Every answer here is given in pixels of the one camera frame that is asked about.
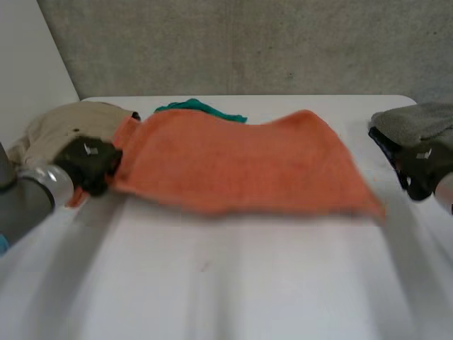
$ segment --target white wall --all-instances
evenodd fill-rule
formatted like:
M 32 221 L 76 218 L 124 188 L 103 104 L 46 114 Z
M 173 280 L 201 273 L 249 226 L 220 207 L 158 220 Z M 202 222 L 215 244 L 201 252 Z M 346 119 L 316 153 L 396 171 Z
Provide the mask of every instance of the white wall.
M 0 142 L 30 120 L 79 97 L 35 0 L 0 0 Z

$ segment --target towel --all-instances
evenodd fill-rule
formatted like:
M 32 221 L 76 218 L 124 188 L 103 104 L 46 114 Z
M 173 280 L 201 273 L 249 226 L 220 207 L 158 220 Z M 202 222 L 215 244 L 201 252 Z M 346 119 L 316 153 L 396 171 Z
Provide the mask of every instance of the towel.
M 453 104 L 424 103 L 378 112 L 372 124 L 402 147 L 437 140 L 453 147 Z
M 206 215 L 384 215 L 345 145 L 311 111 L 243 125 L 165 110 L 125 121 L 113 144 L 123 158 L 112 187 L 164 205 Z
M 203 111 L 210 115 L 214 115 L 221 119 L 230 120 L 232 122 L 245 123 L 247 121 L 247 117 L 243 117 L 242 115 L 227 115 L 226 113 L 220 112 L 219 110 L 216 110 L 215 108 L 202 103 L 195 98 L 191 98 L 188 101 L 183 101 L 180 103 L 170 103 L 167 106 L 158 107 L 155 112 L 170 110 L 172 108 L 189 108 L 190 110 Z
M 16 166 L 52 161 L 77 135 L 110 141 L 121 122 L 137 113 L 107 103 L 81 101 L 59 106 L 34 119 L 8 151 Z

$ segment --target teal cloth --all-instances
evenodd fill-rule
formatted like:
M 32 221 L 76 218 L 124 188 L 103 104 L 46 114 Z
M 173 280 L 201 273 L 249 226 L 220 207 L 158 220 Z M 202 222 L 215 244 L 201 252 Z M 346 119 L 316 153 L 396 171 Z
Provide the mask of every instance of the teal cloth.
M 191 98 L 188 101 L 183 101 L 182 103 L 170 103 L 167 106 L 161 106 L 157 108 L 155 112 L 170 110 L 172 108 L 188 108 L 190 110 L 199 110 L 221 119 L 230 120 L 232 122 L 245 123 L 247 121 L 247 117 L 243 117 L 242 115 L 227 115 L 226 113 L 220 112 L 219 110 L 216 110 L 215 108 L 206 105 L 195 98 Z

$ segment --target table surface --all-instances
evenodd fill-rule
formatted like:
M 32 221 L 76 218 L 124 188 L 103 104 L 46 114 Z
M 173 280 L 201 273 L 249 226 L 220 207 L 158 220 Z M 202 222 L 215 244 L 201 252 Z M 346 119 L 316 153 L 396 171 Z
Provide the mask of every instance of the table surface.
M 189 97 L 90 98 L 143 118 Z M 323 118 L 386 203 L 367 218 L 207 219 L 109 193 L 61 209 L 0 260 L 1 339 L 451 339 L 453 220 L 412 203 L 367 136 L 403 96 L 198 96 L 260 124 Z

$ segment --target gray wall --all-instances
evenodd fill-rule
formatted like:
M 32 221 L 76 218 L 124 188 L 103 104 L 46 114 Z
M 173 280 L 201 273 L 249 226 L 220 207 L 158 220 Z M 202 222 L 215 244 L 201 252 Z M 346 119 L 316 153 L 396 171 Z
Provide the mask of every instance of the gray wall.
M 453 100 L 446 0 L 38 0 L 81 98 Z

